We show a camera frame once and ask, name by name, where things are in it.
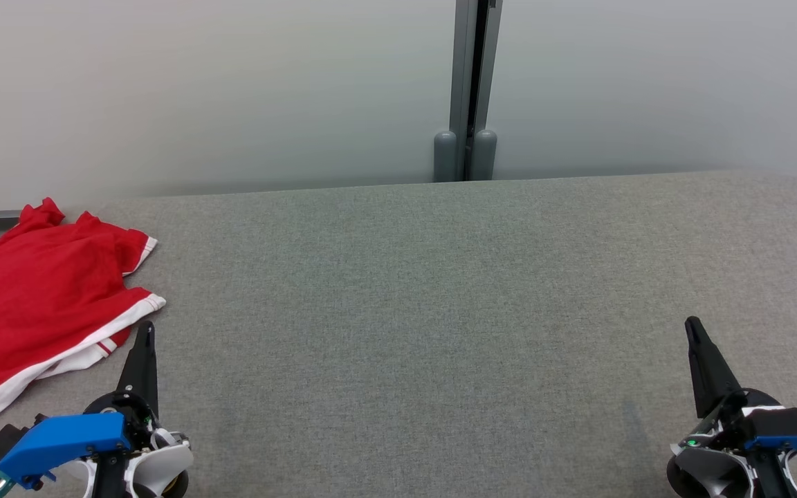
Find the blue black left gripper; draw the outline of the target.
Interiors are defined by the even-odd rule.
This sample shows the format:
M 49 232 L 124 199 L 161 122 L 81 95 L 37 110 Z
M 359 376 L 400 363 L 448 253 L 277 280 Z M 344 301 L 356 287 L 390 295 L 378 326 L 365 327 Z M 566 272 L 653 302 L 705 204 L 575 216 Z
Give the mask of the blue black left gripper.
M 156 331 L 140 322 L 127 354 L 117 391 L 102 395 L 85 413 L 38 416 L 35 424 L 0 461 L 0 473 L 29 490 L 69 461 L 97 464 L 91 498 L 129 498 L 125 472 L 129 456 L 143 446 L 159 414 Z

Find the grey partition post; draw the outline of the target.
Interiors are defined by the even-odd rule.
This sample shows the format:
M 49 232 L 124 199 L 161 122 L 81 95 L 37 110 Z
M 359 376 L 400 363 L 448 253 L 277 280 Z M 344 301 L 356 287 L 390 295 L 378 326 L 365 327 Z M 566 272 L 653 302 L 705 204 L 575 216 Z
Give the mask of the grey partition post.
M 487 119 L 504 0 L 455 0 L 448 131 L 457 137 L 457 180 L 469 180 L 475 133 Z

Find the grey cylindrical post foot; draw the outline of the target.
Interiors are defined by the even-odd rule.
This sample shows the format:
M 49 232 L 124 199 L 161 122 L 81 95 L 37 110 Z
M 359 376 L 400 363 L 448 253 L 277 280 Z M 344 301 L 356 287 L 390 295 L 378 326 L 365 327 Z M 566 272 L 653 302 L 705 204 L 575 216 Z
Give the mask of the grey cylindrical post foot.
M 497 134 L 489 129 L 475 133 L 470 156 L 469 180 L 484 182 L 493 179 Z
M 433 182 L 457 180 L 457 137 L 452 131 L 441 131 L 433 140 Z

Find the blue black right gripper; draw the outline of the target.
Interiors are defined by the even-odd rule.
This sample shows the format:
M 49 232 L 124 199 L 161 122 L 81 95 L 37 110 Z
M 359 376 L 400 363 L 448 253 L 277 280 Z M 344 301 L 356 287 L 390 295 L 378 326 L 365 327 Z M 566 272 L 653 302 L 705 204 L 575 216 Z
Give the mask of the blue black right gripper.
M 705 419 L 717 409 L 722 431 L 715 447 L 741 458 L 741 470 L 724 474 L 721 498 L 797 498 L 789 468 L 797 456 L 797 407 L 749 406 L 743 390 L 702 321 L 684 322 L 690 380 L 696 415 Z

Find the grey fabric work surface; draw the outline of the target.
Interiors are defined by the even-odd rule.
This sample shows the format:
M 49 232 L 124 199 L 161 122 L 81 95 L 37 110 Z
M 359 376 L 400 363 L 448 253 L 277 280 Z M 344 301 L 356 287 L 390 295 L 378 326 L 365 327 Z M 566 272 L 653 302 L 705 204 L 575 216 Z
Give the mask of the grey fabric work surface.
M 706 172 L 62 204 L 158 240 L 187 498 L 676 498 L 684 320 L 797 405 L 797 178 Z

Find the red shorts with white band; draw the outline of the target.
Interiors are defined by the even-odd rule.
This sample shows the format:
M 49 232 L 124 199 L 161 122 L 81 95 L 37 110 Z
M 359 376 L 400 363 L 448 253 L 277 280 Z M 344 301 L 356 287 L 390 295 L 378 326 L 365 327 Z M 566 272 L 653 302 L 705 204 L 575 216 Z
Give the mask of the red shorts with white band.
M 0 413 L 58 360 L 164 308 L 125 283 L 157 245 L 90 212 L 67 223 L 53 199 L 22 209 L 0 237 Z

